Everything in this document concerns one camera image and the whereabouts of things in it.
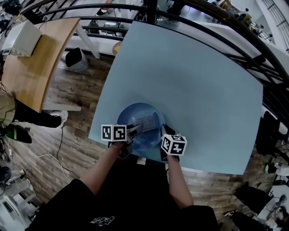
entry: chair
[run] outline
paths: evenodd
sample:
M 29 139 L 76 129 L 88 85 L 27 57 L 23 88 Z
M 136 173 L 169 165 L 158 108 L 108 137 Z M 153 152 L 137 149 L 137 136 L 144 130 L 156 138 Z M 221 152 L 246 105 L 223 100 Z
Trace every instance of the chair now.
M 276 147 L 278 140 L 288 141 L 289 129 L 287 134 L 283 135 L 279 132 L 279 126 L 280 121 L 275 119 L 270 112 L 266 111 L 263 119 L 260 120 L 256 138 L 256 149 L 263 156 L 272 155 L 276 158 L 276 154 L 278 154 L 289 164 L 287 154 Z

